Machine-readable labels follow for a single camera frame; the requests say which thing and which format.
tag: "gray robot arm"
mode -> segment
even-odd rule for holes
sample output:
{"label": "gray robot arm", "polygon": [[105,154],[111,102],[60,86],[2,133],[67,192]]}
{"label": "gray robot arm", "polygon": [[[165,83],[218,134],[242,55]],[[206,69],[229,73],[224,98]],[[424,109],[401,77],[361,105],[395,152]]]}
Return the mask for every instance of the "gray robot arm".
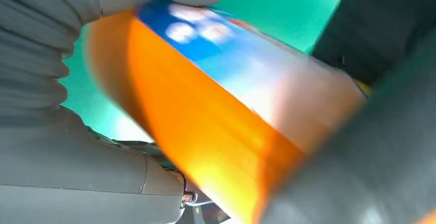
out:
{"label": "gray robot arm", "polygon": [[[151,0],[0,0],[0,223],[172,223],[184,181],[59,104],[81,27]],[[176,0],[210,5],[219,0]]]}

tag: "orange cylindrical container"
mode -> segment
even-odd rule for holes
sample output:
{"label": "orange cylindrical container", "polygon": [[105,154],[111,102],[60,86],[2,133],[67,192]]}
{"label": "orange cylindrical container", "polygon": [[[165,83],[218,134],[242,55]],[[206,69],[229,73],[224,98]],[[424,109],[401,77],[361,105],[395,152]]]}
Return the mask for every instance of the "orange cylindrical container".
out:
{"label": "orange cylindrical container", "polygon": [[343,72],[205,8],[107,17],[88,45],[110,96],[242,223],[365,101]]}

